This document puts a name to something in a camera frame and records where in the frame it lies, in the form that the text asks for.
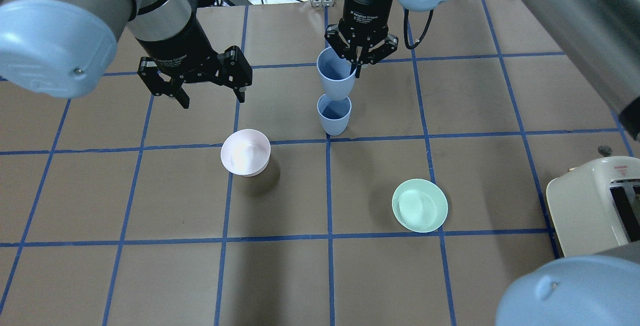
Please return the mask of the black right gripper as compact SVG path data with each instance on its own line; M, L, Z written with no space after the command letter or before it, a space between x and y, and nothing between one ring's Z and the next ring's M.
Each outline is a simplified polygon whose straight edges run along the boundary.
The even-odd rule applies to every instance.
M326 42L340 58L356 66L375 65L398 50L398 37L389 32L393 0L344 0L342 17L328 25Z

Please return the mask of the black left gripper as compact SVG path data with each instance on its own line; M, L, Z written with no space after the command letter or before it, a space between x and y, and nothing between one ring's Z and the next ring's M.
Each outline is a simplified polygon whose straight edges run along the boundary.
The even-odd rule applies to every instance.
M253 85L253 69L242 49L233 45L217 52L198 19L190 19L176 35L162 41L139 41L147 52L137 74L153 96L173 98L182 108L190 107L183 83L212 82L233 90L238 103L246 101Z

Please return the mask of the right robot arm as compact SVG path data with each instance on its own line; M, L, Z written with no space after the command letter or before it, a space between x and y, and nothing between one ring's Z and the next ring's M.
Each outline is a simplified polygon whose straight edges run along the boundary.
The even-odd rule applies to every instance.
M371 66L328 143L336 326L492 326L509 284L565 257L551 180L638 157L617 111L522 0L450 0Z

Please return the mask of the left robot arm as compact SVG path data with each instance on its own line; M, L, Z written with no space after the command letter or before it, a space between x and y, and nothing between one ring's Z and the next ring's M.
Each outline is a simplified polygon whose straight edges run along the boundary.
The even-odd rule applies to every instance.
M80 98L98 85L125 29L146 51L138 76L153 96L189 108L185 83L211 82L245 101L253 70L240 47L213 49L201 0L1 0L2 77L32 92Z

